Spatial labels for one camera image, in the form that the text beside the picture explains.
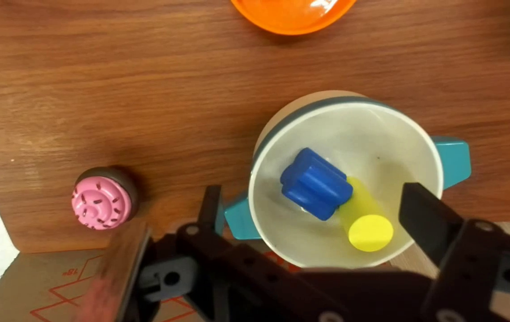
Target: blue block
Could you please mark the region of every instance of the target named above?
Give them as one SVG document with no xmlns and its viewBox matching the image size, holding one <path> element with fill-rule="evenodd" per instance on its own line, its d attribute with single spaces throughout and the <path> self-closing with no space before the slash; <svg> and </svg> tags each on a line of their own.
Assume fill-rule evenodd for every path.
<svg viewBox="0 0 510 322">
<path fill-rule="evenodd" d="M 321 221 L 328 221 L 353 196 L 346 174 L 312 149 L 303 149 L 280 181 L 287 199 Z"/>
</svg>

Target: wooden table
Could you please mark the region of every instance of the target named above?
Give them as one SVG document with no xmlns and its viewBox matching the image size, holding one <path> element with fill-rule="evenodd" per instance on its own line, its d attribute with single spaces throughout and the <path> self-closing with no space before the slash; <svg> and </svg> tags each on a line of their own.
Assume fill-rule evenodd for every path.
<svg viewBox="0 0 510 322">
<path fill-rule="evenodd" d="M 510 2 L 491 0 L 364 0 L 309 38 L 266 35 L 228 0 L 0 0 L 0 213 L 22 251 L 106 246 L 71 192 L 126 165 L 162 235 L 207 185 L 237 197 L 264 124 L 332 88 L 468 140 L 475 176 L 445 199 L 510 219 Z"/>
</svg>

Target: screw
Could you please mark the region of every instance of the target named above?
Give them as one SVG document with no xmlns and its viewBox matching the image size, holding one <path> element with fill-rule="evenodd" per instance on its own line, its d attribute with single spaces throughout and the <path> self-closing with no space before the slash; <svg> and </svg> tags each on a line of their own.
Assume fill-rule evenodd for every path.
<svg viewBox="0 0 510 322">
<path fill-rule="evenodd" d="M 344 319 L 335 312 L 323 312 L 319 322 L 344 322 Z"/>
<path fill-rule="evenodd" d="M 495 231 L 495 226 L 489 222 L 477 222 L 475 226 L 482 231 L 487 231 L 487 233 Z"/>
<path fill-rule="evenodd" d="M 189 237 L 198 237 L 199 235 L 199 226 L 189 226 L 187 230 L 185 230 L 185 233 L 189 235 Z"/>
<path fill-rule="evenodd" d="M 461 314 L 453 312 L 453 310 L 439 310 L 437 312 L 437 321 L 439 322 L 466 322 L 466 319 Z"/>
</svg>

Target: cardboard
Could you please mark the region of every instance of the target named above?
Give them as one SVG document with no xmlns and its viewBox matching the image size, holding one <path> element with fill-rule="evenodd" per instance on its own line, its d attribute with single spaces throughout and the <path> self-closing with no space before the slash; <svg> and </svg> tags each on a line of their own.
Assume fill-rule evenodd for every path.
<svg viewBox="0 0 510 322">
<path fill-rule="evenodd" d="M 0 322 L 72 322 L 99 273 L 105 251 L 20 255 L 0 280 Z M 156 322 L 201 322 L 183 299 L 162 306 Z"/>
</svg>

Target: orange bowl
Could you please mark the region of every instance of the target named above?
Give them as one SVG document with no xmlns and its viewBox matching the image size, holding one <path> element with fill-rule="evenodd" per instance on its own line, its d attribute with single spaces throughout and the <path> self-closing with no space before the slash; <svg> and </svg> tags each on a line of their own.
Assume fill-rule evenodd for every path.
<svg viewBox="0 0 510 322">
<path fill-rule="evenodd" d="M 275 35 L 303 36 L 341 20 L 357 0 L 232 0 L 251 24 Z"/>
</svg>

